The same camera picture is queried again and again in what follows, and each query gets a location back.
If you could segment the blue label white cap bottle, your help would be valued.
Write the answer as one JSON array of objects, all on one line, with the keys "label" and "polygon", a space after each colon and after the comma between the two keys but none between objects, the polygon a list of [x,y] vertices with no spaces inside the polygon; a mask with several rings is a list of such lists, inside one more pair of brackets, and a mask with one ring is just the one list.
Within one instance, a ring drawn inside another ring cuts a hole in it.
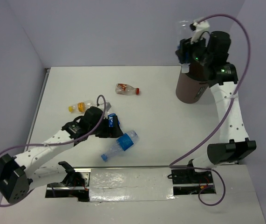
[{"label": "blue label white cap bottle", "polygon": [[111,109],[108,112],[105,112],[105,118],[108,119],[108,124],[109,127],[112,127],[113,122],[112,122],[112,117],[117,114],[115,113],[115,109],[111,106]]}]

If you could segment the blue cap crushed water bottle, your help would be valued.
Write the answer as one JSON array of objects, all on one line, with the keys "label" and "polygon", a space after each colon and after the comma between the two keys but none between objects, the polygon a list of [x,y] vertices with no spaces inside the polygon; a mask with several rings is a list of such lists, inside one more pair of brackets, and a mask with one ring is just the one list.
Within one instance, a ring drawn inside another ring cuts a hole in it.
[{"label": "blue cap crushed water bottle", "polygon": [[101,155],[104,162],[107,162],[112,157],[125,152],[132,146],[134,146],[139,140],[139,136],[134,130],[124,133],[121,137],[116,139],[115,143],[110,147],[110,149]]}]

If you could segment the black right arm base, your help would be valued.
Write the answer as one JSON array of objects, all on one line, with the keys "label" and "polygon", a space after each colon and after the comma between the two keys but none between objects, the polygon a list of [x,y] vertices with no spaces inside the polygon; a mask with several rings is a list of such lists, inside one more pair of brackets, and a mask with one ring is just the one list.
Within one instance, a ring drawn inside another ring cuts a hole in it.
[{"label": "black right arm base", "polygon": [[199,187],[213,184],[211,171],[195,172],[193,169],[172,169],[167,178],[174,187]]}]

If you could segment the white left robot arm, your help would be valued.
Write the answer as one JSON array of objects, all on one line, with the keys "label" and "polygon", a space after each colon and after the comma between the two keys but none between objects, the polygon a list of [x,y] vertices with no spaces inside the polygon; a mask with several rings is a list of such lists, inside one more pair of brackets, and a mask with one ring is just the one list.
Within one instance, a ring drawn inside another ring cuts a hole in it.
[{"label": "white left robot arm", "polygon": [[0,193],[9,204],[23,200],[33,189],[52,182],[69,186],[75,181],[76,172],[66,161],[46,167],[45,163],[62,152],[73,148],[89,136],[119,138],[123,135],[115,113],[102,105],[89,108],[62,126],[56,134],[43,143],[29,144],[23,153],[0,157]]}]

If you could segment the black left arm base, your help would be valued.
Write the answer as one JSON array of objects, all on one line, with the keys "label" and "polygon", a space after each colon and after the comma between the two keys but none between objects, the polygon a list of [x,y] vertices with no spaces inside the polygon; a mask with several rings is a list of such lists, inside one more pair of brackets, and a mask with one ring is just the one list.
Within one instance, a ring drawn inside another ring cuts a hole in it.
[{"label": "black left arm base", "polygon": [[66,161],[58,162],[58,165],[62,166],[66,172],[66,176],[61,183],[71,188],[68,192],[68,196],[77,198],[79,202],[89,202],[89,189],[81,173],[76,172]]}]

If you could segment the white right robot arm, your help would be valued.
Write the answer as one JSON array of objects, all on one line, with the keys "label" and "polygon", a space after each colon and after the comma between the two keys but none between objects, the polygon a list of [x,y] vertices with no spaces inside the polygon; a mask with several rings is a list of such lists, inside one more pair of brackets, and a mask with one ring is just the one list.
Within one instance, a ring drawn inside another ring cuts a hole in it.
[{"label": "white right robot arm", "polygon": [[202,178],[201,169],[240,161],[257,148],[256,141],[249,138],[242,119],[238,99],[241,81],[236,67],[227,61],[230,36],[223,31],[214,31],[209,33],[209,39],[206,40],[204,34],[206,31],[194,32],[191,38],[181,41],[180,48],[176,51],[183,62],[198,63],[203,67],[203,76],[214,97],[219,119],[219,124],[212,133],[171,163],[175,165],[186,158],[219,132],[219,143],[209,144],[204,154],[189,161],[191,168],[186,171],[186,177],[190,182],[197,182]]}]

